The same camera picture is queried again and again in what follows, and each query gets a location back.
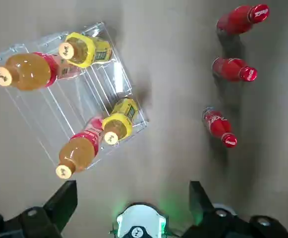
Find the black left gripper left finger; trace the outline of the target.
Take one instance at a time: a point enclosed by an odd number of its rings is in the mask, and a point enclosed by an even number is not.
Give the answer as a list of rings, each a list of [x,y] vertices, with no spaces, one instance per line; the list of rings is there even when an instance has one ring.
[[[0,214],[0,238],[60,238],[77,207],[77,183],[66,181],[43,205],[26,209],[12,219]]]

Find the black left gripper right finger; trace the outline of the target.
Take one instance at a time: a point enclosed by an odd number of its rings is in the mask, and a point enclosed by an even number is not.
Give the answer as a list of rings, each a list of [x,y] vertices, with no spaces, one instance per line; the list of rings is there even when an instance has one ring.
[[[189,183],[189,210],[194,222],[182,238],[288,238],[275,218],[254,215],[244,220],[226,207],[214,206],[198,181]]]

